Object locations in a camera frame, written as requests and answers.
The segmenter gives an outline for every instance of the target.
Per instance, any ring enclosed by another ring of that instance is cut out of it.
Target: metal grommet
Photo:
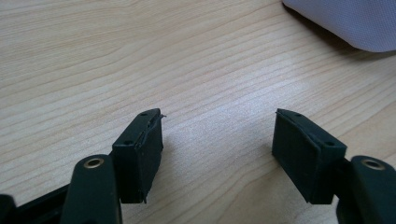
[[[101,158],[93,158],[93,159],[86,161],[84,163],[84,167],[87,169],[93,169],[93,168],[96,168],[96,167],[102,165],[103,162],[105,162],[105,161]]]
[[[373,160],[362,160],[361,163],[373,170],[385,170],[385,166],[378,161],[373,161]]]

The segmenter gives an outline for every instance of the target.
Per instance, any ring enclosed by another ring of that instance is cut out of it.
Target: wooden table
[[[337,223],[271,155],[277,108],[396,165],[396,54],[354,49],[280,1],[0,3],[0,191],[63,186],[159,107],[163,160],[124,223]]]

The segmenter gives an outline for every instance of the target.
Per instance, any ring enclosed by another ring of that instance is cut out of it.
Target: black clamp
[[[342,224],[396,223],[396,172],[384,161],[356,156],[305,116],[278,109],[273,155],[308,203],[340,199]]]
[[[163,151],[160,109],[140,113],[110,155],[79,161],[69,185],[20,207],[0,195],[0,223],[120,224],[122,203],[146,202]]]

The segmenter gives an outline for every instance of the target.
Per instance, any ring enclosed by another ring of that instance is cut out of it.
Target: wood grain
[[[124,223],[336,223],[271,155],[277,108],[396,165],[396,56],[353,49],[279,1],[0,2],[0,191],[68,183],[159,107],[163,160]]]

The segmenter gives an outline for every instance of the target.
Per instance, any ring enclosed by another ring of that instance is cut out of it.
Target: white cloth
[[[283,0],[358,49],[396,49],[396,0]]]

